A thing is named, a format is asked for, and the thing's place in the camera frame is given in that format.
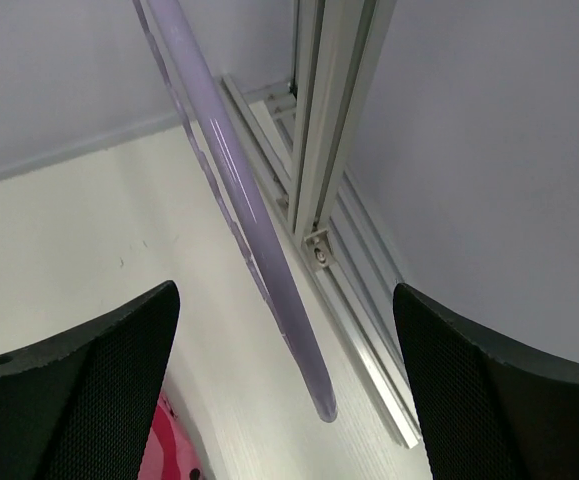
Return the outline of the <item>pink camouflage trousers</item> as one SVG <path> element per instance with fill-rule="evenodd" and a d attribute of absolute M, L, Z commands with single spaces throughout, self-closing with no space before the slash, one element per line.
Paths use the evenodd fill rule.
<path fill-rule="evenodd" d="M 194 445 L 165 392 L 161 391 L 137 479 L 199 480 L 204 478 Z"/>

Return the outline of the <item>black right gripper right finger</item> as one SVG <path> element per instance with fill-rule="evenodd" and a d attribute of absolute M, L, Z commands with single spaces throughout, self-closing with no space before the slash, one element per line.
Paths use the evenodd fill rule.
<path fill-rule="evenodd" d="M 400 283 L 393 314 L 435 479 L 579 479 L 579 363 Z"/>

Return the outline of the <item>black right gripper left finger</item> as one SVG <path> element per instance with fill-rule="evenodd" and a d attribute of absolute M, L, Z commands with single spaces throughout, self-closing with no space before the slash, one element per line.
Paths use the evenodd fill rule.
<path fill-rule="evenodd" d="M 0 479 L 135 479 L 180 311 L 166 281 L 0 354 Z"/>

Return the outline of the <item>aluminium right frame rail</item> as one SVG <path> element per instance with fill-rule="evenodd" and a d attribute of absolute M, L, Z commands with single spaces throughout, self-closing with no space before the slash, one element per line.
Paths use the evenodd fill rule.
<path fill-rule="evenodd" d="M 348 169 L 394 8 L 298 1 L 290 79 L 244 94 L 227 75 L 220 88 L 274 215 L 384 425 L 414 448 L 422 435 L 392 317 L 403 275 Z"/>

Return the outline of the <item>lilac clothes hanger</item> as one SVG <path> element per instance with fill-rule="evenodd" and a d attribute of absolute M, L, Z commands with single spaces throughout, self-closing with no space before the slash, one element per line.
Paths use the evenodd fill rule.
<path fill-rule="evenodd" d="M 292 354 L 320 419 L 337 417 L 333 385 L 241 142 L 180 4 L 137 1 L 141 28 L 216 203 Z M 149 27 L 153 19 L 173 60 L 209 150 L 194 136 Z"/>

